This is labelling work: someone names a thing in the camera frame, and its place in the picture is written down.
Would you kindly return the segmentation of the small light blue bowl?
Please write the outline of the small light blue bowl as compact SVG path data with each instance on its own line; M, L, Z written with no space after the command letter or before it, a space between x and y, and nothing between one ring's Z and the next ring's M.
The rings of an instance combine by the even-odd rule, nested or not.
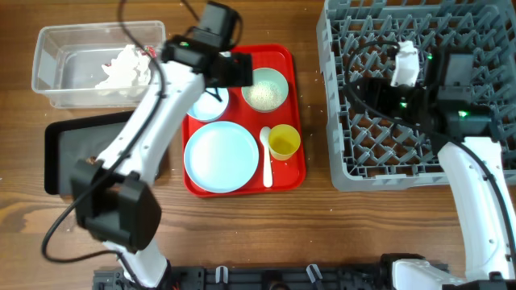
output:
M208 88L190 107L187 114L199 122L213 122L219 119L229 104L229 92L224 88Z

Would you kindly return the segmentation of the mint green rice bowl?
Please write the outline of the mint green rice bowl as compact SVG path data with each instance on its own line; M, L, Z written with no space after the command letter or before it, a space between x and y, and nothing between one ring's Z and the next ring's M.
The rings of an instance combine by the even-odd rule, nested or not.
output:
M243 99L255 111L271 113L289 96L289 84L283 74L273 68L257 68L252 72L253 84L241 88Z

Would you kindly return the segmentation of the red snack wrapper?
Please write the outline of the red snack wrapper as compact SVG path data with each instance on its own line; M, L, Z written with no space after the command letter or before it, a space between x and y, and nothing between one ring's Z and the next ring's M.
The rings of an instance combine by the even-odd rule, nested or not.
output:
M156 51L152 46L138 48L134 44L128 44L109 64L103 64L102 67L116 66L144 70L149 66L150 59L155 57Z

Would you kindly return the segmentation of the white napkin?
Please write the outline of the white napkin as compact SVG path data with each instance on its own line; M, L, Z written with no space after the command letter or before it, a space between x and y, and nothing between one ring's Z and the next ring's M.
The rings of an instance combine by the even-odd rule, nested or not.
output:
M150 60L141 48L128 44L109 64L102 65L107 78L95 85L95 88L118 89L148 85L152 79Z

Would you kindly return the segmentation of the yellow plastic cup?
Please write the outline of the yellow plastic cup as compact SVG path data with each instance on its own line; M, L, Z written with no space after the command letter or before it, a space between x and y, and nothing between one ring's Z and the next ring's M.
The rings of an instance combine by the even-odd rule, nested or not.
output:
M301 136L293 126L280 124L271 129L268 143L275 160L288 160L301 146Z

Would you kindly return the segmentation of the brown food scrap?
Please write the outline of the brown food scrap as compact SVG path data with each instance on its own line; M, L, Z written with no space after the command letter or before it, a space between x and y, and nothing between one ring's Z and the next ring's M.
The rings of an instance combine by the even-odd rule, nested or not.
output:
M90 165L99 165L100 164L100 162L97 161L97 158L95 156L90 156L85 161L87 164L90 164Z

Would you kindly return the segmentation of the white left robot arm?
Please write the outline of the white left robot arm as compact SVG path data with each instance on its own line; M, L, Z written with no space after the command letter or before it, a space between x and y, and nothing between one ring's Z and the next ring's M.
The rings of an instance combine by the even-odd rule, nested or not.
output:
M154 239L161 207L152 194L162 157L190 107L209 88L252 83L252 58L234 53L243 30L236 10L209 1L198 24L164 42L151 60L146 95L95 161L70 177L77 224L115 254L130 285L171 288L169 261Z

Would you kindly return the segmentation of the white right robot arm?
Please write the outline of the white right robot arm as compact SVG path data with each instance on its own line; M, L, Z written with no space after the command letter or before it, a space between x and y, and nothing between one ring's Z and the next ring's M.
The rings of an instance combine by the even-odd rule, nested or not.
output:
M424 133L451 186L463 235L463 280L412 256L388 258L385 286L392 289L513 289L515 210L502 169L494 116L471 99L472 52L435 49L425 80L416 81L417 53L391 50L390 79L363 77L347 83L354 105Z

